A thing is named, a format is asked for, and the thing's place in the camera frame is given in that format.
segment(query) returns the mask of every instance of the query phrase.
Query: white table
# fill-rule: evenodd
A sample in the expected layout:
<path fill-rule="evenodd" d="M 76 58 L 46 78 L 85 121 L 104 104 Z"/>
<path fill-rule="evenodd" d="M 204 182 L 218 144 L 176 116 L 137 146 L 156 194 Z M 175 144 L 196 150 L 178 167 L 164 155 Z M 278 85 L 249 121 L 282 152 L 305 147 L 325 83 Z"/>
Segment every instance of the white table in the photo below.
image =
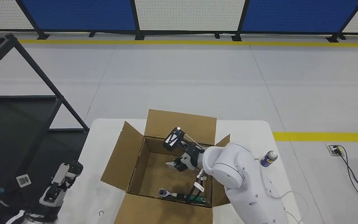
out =
<path fill-rule="evenodd" d="M 101 182 L 100 178 L 112 154 L 124 121 L 144 133 L 145 119 L 97 119 L 84 144 L 79 158 L 84 170 L 68 191 L 59 213 L 57 224 L 112 224 L 116 218 L 125 192 Z M 263 121 L 218 120 L 216 142 L 231 134 L 232 142 L 249 147 L 255 157 L 262 157 L 267 151 L 278 152 L 271 128 Z M 265 173 L 270 177 L 280 195 L 291 190 L 280 155 Z M 300 213 L 292 194 L 283 198 L 287 211 L 298 220 Z M 214 223 L 242 224 L 231 204 L 213 208 Z M 290 224 L 296 223 L 289 217 Z"/>

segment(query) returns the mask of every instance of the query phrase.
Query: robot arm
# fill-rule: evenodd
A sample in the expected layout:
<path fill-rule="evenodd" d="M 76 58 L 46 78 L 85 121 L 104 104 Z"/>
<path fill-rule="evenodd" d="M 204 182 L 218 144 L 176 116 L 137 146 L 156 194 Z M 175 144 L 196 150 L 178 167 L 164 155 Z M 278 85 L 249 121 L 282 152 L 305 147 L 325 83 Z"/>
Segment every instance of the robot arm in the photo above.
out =
<path fill-rule="evenodd" d="M 282 200 L 277 199 L 279 195 L 275 187 L 270 179 L 260 172 L 260 163 L 255 160 L 250 150 L 235 143 L 229 143 L 225 147 L 212 146 L 204 150 L 197 143 L 195 145 L 183 141 L 185 133 L 179 134 L 178 130 L 180 128 L 175 128 L 167 137 L 165 148 L 168 149 L 168 144 L 171 144 L 170 151 L 178 146 L 191 148 L 195 153 L 184 151 L 181 157 L 167 163 L 167 166 L 179 171 L 182 171 L 183 167 L 194 167 L 201 169 L 201 174 L 205 172 L 211 175 L 224 186 L 233 208 L 246 224 L 288 223 Z"/>

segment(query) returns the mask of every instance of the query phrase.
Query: yellow floor line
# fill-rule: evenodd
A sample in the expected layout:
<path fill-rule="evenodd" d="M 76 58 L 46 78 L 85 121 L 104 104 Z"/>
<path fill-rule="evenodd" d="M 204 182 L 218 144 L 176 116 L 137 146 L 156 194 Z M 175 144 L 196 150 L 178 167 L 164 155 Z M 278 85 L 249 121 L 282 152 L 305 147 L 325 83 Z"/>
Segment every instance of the yellow floor line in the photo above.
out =
<path fill-rule="evenodd" d="M 358 47 L 358 43 L 311 43 L 278 41 L 207 41 L 207 40 L 19 40 L 21 44 L 157 44 L 157 45 L 251 45 L 251 46 L 324 46 L 324 47 Z"/>
<path fill-rule="evenodd" d="M 358 133 L 273 132 L 278 142 L 358 142 Z"/>

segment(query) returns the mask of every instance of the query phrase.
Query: power outlet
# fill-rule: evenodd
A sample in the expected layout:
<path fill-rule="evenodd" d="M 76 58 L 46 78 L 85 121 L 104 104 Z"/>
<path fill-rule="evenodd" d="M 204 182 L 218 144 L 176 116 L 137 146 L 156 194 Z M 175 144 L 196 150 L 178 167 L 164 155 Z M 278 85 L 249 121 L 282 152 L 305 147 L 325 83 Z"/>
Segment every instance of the power outlet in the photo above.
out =
<path fill-rule="evenodd" d="M 336 144 L 326 144 L 326 146 L 327 146 L 327 149 L 328 149 L 329 153 L 331 154 L 331 156 L 339 156 L 338 153 L 335 153 L 335 149 L 337 149 L 337 148 L 341 151 L 342 156 L 345 155 L 345 153 L 342 151 L 342 149 Z"/>

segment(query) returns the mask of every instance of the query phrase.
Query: floor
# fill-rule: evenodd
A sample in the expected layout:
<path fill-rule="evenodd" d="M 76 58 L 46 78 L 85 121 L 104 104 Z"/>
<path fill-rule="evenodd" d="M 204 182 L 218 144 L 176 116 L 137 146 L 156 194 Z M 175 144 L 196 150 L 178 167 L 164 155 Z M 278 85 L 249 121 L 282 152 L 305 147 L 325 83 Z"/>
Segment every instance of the floor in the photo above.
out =
<path fill-rule="evenodd" d="M 95 36 L 107 38 L 114 36 Z M 265 120 L 275 132 L 358 132 L 357 48 L 44 44 L 25 48 L 88 125 L 97 118 L 145 119 L 153 108 L 224 120 Z M 51 91 L 13 50 L 0 62 L 0 95 L 27 94 Z M 53 127 L 78 124 L 62 108 Z M 277 142 L 292 189 L 308 202 L 306 208 L 296 198 L 300 212 L 308 213 L 305 223 L 356 223 L 358 194 L 343 161 L 330 156 L 325 143 Z M 358 172 L 358 144 L 337 143 L 347 149 L 350 165 Z"/>

